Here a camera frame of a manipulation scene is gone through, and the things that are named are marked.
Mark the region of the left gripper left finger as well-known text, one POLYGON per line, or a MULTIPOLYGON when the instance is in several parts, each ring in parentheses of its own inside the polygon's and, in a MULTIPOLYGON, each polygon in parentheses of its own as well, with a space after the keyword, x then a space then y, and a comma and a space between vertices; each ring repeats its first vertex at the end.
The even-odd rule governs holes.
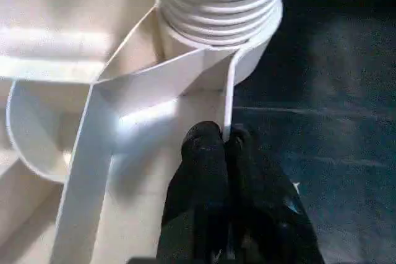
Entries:
POLYGON ((199 122, 187 132, 161 219, 160 260, 217 263, 226 255, 230 194, 219 126, 199 122))

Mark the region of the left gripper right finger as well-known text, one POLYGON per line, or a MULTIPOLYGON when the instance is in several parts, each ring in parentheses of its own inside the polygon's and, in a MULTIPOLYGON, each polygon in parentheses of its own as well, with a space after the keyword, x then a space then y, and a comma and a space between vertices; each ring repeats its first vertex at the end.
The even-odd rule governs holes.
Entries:
POLYGON ((299 193, 257 132, 241 124, 225 144, 235 252, 243 263, 323 263, 299 193))

